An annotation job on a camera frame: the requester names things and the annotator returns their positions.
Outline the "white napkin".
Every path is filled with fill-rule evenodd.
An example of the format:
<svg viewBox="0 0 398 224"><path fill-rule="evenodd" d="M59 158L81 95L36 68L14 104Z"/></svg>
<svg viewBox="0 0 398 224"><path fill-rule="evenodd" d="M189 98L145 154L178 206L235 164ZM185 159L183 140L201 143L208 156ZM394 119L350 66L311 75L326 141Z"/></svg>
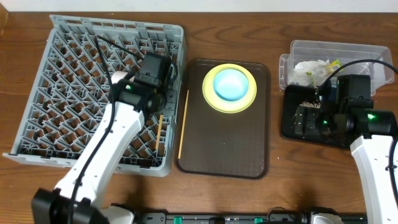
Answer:
<svg viewBox="0 0 398 224"><path fill-rule="evenodd" d="M292 74L289 75L289 83L300 86L319 86L330 74L329 60L304 61L296 64Z"/></svg>

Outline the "yellow snack wrapper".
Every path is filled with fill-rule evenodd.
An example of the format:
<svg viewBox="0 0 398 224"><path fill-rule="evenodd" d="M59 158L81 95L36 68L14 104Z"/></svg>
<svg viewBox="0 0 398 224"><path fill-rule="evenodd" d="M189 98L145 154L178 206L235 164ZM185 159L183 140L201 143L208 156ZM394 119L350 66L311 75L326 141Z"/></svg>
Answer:
<svg viewBox="0 0 398 224"><path fill-rule="evenodd" d="M329 60L326 62L318 60L317 64L318 65L314 69L306 72L306 74L315 77L327 77L341 67L339 60L335 60L332 63L330 63Z"/></svg>

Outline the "yellow plate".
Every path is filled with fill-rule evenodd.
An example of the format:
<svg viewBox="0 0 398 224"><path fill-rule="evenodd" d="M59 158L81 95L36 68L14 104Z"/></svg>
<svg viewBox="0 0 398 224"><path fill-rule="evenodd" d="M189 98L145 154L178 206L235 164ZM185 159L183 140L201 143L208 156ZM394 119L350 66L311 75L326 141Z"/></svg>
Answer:
<svg viewBox="0 0 398 224"><path fill-rule="evenodd" d="M213 89L215 75L222 70L235 69L243 72L249 81L248 92L238 101L226 101L221 99ZM215 110L222 113L238 113L247 109L255 100L257 95L257 83L248 69L234 63L224 63L212 68L204 77L202 92L206 102Z"/></svg>

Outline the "light blue bowl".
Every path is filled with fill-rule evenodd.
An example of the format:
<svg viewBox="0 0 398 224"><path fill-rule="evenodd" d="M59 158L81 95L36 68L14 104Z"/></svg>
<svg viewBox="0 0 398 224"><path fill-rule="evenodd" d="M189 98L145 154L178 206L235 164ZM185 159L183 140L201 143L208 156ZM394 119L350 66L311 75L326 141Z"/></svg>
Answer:
<svg viewBox="0 0 398 224"><path fill-rule="evenodd" d="M213 89L223 100L238 101L246 95L249 88L248 78L243 72L226 69L215 75Z"/></svg>

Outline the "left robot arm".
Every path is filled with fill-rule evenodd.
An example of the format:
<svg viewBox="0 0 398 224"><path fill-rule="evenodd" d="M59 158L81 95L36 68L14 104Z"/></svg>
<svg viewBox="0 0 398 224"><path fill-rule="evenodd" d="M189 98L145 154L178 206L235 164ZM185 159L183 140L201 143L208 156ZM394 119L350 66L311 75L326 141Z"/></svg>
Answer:
<svg viewBox="0 0 398 224"><path fill-rule="evenodd" d="M108 74L110 101L83 153L52 191L39 189L32 201L34 223L133 223L120 205L103 208L111 176L150 116L165 108L177 76L171 59L148 52L137 72Z"/></svg>

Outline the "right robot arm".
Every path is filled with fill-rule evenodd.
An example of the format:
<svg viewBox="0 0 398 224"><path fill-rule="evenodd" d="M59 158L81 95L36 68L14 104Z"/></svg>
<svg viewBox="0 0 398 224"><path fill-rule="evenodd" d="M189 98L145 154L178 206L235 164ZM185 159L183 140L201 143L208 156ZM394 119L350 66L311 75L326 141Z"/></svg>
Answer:
<svg viewBox="0 0 398 224"><path fill-rule="evenodd" d="M294 86L300 101L294 134L305 141L348 148L359 171L369 223L397 223L397 120L374 109L371 79L342 75L336 86Z"/></svg>

